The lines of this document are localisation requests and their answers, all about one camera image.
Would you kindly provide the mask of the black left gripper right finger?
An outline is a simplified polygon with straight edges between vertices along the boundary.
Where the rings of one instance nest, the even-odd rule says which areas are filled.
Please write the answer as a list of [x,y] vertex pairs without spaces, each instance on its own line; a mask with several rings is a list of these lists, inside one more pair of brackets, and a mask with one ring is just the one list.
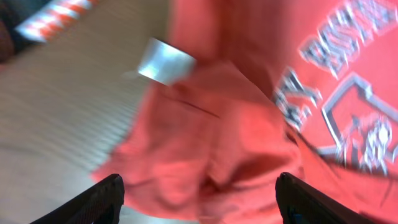
[[373,223],[288,172],[277,178],[275,196],[284,224]]

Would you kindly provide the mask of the black printed folded t-shirt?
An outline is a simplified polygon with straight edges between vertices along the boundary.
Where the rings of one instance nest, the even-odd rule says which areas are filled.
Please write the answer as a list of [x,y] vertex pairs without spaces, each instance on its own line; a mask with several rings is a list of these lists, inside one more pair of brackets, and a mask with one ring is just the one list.
[[34,42],[48,42],[98,3],[98,0],[1,0],[1,63]]

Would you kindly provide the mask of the red soccer t-shirt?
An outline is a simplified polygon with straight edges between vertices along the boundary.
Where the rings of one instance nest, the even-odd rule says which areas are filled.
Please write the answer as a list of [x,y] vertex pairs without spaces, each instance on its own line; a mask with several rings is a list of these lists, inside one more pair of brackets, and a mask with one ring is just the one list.
[[397,1],[173,3],[170,42],[197,65],[152,84],[93,173],[125,204],[202,223],[281,223],[275,182],[303,179],[397,222]]

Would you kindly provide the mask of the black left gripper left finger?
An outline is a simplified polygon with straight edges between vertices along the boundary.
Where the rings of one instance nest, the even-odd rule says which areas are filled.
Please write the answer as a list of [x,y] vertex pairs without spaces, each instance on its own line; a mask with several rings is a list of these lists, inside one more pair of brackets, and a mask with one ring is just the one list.
[[111,174],[31,224],[118,224],[124,193],[122,177]]

